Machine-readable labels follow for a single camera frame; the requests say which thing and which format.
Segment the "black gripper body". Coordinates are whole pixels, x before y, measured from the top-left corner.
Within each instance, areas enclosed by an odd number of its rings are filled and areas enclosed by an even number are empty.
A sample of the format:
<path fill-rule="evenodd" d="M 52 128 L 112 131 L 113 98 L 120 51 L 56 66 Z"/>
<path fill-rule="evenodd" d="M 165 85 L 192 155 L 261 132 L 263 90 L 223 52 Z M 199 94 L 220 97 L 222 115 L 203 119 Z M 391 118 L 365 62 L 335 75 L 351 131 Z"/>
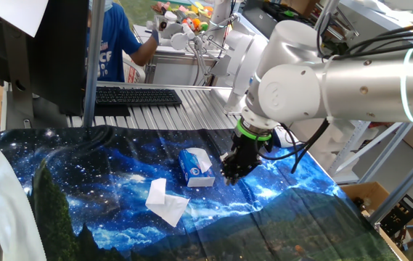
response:
<path fill-rule="evenodd" d="M 227 167 L 231 169 L 254 168 L 259 165 L 258 150 L 269 148 L 269 141 L 259 141 L 244 134 L 232 133 L 232 147 L 227 156 Z"/>

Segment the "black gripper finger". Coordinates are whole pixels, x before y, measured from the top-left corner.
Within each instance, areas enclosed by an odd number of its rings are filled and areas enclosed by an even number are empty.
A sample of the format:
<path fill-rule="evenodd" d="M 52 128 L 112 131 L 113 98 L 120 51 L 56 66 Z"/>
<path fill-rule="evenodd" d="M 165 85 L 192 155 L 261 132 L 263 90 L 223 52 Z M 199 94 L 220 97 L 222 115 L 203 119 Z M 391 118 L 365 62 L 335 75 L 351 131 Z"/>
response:
<path fill-rule="evenodd" d="M 226 185 L 234 185 L 236 183 L 234 167 L 231 165 L 231 157 L 228 152 L 221 156 L 221 174 Z"/>
<path fill-rule="evenodd" d="M 239 164 L 237 166 L 237 178 L 243 178 L 246 175 L 250 174 L 260 164 L 261 164 L 260 161 Z"/>

